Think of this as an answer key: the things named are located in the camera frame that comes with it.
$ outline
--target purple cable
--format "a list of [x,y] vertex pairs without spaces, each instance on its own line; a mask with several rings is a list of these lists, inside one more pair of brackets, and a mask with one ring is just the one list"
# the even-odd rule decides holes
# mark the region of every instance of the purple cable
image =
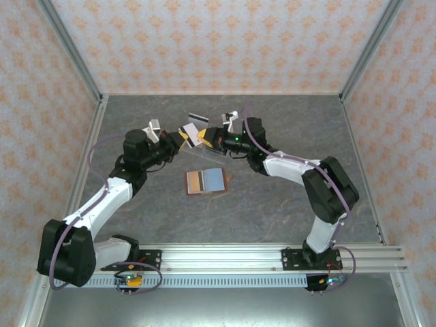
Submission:
[[331,290],[325,290],[325,291],[318,291],[318,292],[314,292],[314,294],[323,294],[323,293],[331,293],[331,292],[335,292],[337,290],[340,290],[342,287],[344,287],[345,285],[347,285],[350,281],[351,278],[353,278],[354,274],[356,273],[356,257],[354,257],[354,254],[352,253],[352,250],[348,249],[347,247],[342,247],[340,245],[338,245],[337,247],[333,248],[334,250],[346,250],[352,257],[353,260],[353,270],[352,273],[350,274],[350,276],[339,286],[332,288]]
[[57,241],[56,247],[54,248],[53,251],[53,255],[52,255],[52,259],[50,262],[50,268],[48,269],[48,281],[50,283],[50,287],[52,288],[52,290],[62,290],[66,285],[68,285],[68,283],[64,283],[61,286],[56,286],[55,285],[55,263],[57,260],[57,256],[59,254],[59,250],[61,249],[63,240],[65,240],[65,237],[67,237],[69,231],[74,227],[74,225],[80,220],[81,217],[83,217],[84,215],[86,215],[89,211],[93,210],[106,196],[106,194],[108,193],[108,188],[109,188],[109,184],[108,184],[108,180],[106,178],[104,178],[103,174],[99,173],[96,169],[94,169],[94,167],[91,165],[91,155],[92,152],[95,150],[95,148],[97,148],[97,146],[99,146],[101,143],[104,143],[106,141],[109,140],[114,140],[115,138],[122,138],[124,137],[124,135],[115,135],[115,136],[109,136],[107,138],[103,138],[102,140],[98,141],[97,143],[95,143],[88,152],[87,155],[87,164],[89,167],[89,170],[94,173],[95,175],[97,175],[98,177],[100,177],[101,180],[103,180],[104,183],[104,190],[103,193],[100,195],[100,197],[98,199],[96,199],[96,201],[94,203],[92,203],[92,205],[90,205],[88,208],[86,208],[85,210],[83,210],[83,212],[80,214],[80,216],[77,216],[63,231],[61,237],[59,238],[59,240]]
[[[162,273],[160,272],[159,269],[157,269],[156,267],[153,267],[153,266],[151,266],[149,264],[144,264],[142,262],[116,262],[113,265],[130,266],[131,264],[133,264],[134,266],[141,266],[141,267],[144,267],[144,268],[150,268],[151,270],[154,270],[159,275],[160,280],[159,280],[159,283],[157,283],[153,287],[146,288],[145,290],[140,290],[140,291],[136,291],[136,292],[133,292],[133,293],[129,292],[130,296],[131,295],[139,295],[139,294],[143,294],[143,293],[148,293],[148,292],[154,291],[154,290],[156,290],[162,284],[162,281],[164,280],[164,276],[162,276]],[[124,294],[124,290],[122,290],[120,288],[120,282],[121,281],[118,281],[118,283],[116,284],[116,290],[118,292],[120,292],[121,295],[123,295]]]
[[[256,141],[256,139],[253,137],[253,135],[250,132],[250,129],[248,128],[247,111],[248,111],[248,109],[246,107],[244,109],[245,129],[247,130],[247,134],[250,137],[251,141],[254,143],[254,145],[256,145],[263,153],[266,153],[267,155],[271,155],[271,156],[279,158],[279,159],[292,159],[292,160],[301,162],[303,164],[307,164],[307,165],[309,165],[311,167],[314,167],[316,170],[318,170],[322,174],[322,176],[330,183],[330,185],[332,186],[334,192],[338,195],[338,198],[341,201],[341,203],[342,203],[342,205],[343,205],[343,207],[345,209],[345,212],[347,213],[346,218],[348,218],[351,215],[351,213],[349,211],[349,206],[348,206],[347,202],[345,201],[345,199],[343,198],[343,196],[342,196],[341,192],[339,191],[338,187],[335,185],[333,180],[327,175],[327,173],[321,167],[319,167],[318,165],[310,162],[309,160],[302,159],[302,158],[299,158],[299,157],[295,157],[293,155],[278,155],[278,154],[272,153],[272,152],[266,150],[264,147],[262,147],[258,143],[258,141]],[[338,231],[339,231],[339,226],[334,231],[332,239],[334,239],[334,237],[337,235]]]

